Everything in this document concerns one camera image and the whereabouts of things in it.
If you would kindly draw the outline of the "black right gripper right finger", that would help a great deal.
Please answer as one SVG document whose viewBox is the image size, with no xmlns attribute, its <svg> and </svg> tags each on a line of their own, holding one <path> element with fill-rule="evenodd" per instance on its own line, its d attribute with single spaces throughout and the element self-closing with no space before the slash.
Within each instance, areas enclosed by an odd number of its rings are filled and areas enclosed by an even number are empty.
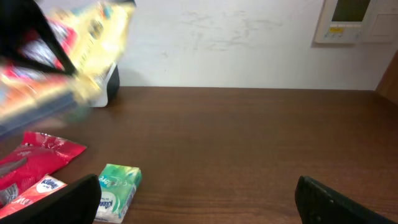
<svg viewBox="0 0 398 224">
<path fill-rule="evenodd" d="M 299 177 L 295 204 L 303 224 L 395 224 L 309 176 Z"/>
</svg>

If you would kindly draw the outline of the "orange Kleenex tissue pack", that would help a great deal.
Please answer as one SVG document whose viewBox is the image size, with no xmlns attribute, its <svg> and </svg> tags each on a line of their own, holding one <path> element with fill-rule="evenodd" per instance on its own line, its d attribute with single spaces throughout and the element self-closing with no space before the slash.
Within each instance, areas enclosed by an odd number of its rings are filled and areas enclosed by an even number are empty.
<svg viewBox="0 0 398 224">
<path fill-rule="evenodd" d="M 18 212 L 19 210 L 22 210 L 33 203 L 38 202 L 39 200 L 64 188 L 65 186 L 67 185 L 64 182 L 52 176 L 45 175 L 36 184 L 28 188 L 25 192 L 21 193 L 9 204 L 5 205 L 1 209 L 1 219 Z"/>
</svg>

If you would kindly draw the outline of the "green Kleenex tissue pack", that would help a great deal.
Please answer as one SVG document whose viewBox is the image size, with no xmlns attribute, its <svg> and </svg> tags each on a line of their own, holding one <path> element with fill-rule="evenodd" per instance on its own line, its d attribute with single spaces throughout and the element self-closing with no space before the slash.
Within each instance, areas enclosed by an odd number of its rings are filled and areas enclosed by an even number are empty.
<svg viewBox="0 0 398 224">
<path fill-rule="evenodd" d="M 142 180 L 140 168 L 106 164 L 98 179 L 101 200 L 95 221 L 122 223 Z"/>
</svg>

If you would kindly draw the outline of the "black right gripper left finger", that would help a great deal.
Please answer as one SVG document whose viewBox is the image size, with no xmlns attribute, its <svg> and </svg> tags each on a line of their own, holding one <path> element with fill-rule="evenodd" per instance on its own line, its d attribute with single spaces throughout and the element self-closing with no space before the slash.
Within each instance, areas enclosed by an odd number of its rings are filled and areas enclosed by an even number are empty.
<svg viewBox="0 0 398 224">
<path fill-rule="evenodd" d="M 100 204 L 98 176 L 86 175 L 32 205 L 1 219 L 2 224 L 93 223 Z"/>
</svg>

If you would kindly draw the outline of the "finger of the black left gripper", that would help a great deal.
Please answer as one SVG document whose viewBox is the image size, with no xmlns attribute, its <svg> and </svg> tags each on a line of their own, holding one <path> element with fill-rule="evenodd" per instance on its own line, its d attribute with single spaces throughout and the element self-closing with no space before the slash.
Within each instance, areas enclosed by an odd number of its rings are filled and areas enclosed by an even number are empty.
<svg viewBox="0 0 398 224">
<path fill-rule="evenodd" d="M 30 39 L 42 39 L 62 68 L 29 59 L 21 52 Z M 52 32 L 41 8 L 34 0 L 1 0 L 1 57 L 14 65 L 45 73 L 72 75 L 75 66 Z"/>
</svg>

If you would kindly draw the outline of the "red snack bag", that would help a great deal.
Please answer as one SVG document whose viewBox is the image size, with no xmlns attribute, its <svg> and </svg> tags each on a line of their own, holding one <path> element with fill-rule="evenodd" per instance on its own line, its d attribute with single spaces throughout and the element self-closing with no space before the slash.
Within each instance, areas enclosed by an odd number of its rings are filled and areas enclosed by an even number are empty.
<svg viewBox="0 0 398 224">
<path fill-rule="evenodd" d="M 86 146 L 43 133 L 24 133 L 21 144 L 1 159 L 1 206 L 11 203 L 45 175 L 65 167 Z"/>
</svg>

